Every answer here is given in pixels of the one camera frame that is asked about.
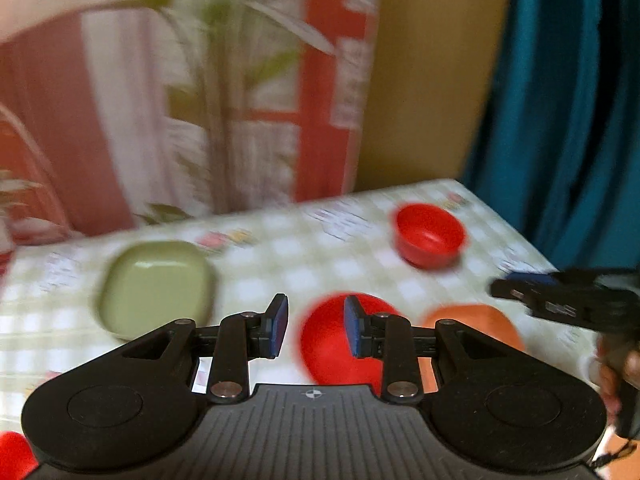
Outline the person's right hand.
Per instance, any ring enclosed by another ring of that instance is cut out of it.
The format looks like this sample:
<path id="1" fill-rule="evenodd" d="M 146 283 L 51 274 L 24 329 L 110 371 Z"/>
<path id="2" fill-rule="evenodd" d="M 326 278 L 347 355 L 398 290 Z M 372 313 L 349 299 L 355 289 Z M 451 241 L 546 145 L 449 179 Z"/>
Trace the person's right hand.
<path id="1" fill-rule="evenodd" d="M 618 395 L 622 382 L 628 382 L 629 385 L 634 385 L 635 387 L 638 386 L 639 353 L 636 350 L 628 352 L 624 369 L 621 373 L 617 373 L 605 364 L 604 358 L 607 353 L 608 345 L 602 337 L 599 337 L 596 343 L 596 355 L 591 361 L 590 377 L 599 388 L 600 397 L 608 412 L 608 421 L 612 422 L 616 419 L 622 406 Z"/>

